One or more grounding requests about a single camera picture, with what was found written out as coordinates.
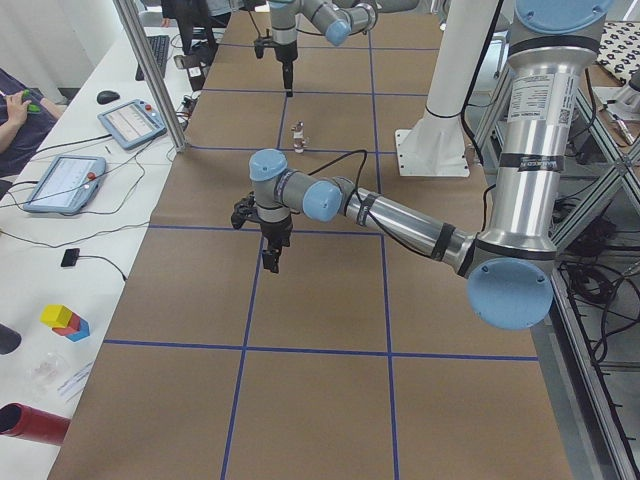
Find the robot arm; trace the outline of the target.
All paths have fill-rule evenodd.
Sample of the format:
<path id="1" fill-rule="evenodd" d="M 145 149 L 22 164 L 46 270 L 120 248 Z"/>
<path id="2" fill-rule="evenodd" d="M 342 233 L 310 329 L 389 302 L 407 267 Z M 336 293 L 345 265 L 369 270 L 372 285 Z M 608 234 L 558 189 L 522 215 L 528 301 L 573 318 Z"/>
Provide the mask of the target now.
<path id="1" fill-rule="evenodd" d="M 374 28 L 381 13 L 413 10 L 418 0 L 268 1 L 271 29 L 266 39 L 282 64 L 283 84 L 287 97 L 293 96 L 294 61 L 297 51 L 297 17 L 306 18 L 329 43 L 343 44 L 352 34 Z"/>
<path id="2" fill-rule="evenodd" d="M 294 213 L 328 222 L 338 215 L 380 231 L 466 280 L 474 313 L 498 328 L 543 320 L 552 305 L 557 248 L 549 236 L 577 91 L 596 59 L 607 1 L 519 1 L 507 69 L 494 112 L 506 119 L 491 211 L 471 230 L 464 205 L 481 209 L 485 178 L 464 157 L 461 122 L 502 3 L 456 1 L 423 117 L 396 143 L 401 201 L 341 176 L 288 165 L 277 149 L 249 161 L 249 217 L 267 241 L 263 266 L 276 271 Z"/>

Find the seated person's hand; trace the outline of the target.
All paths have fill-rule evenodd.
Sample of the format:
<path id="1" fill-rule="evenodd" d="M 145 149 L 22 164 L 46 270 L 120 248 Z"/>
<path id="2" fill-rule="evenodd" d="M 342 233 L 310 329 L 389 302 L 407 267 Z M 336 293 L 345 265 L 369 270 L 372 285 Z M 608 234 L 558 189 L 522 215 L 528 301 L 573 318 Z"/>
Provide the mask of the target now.
<path id="1" fill-rule="evenodd" d="M 24 100 L 23 96 L 23 90 L 5 96 L 8 115 L 7 123 L 12 127 L 21 127 L 26 122 L 31 101 Z"/>

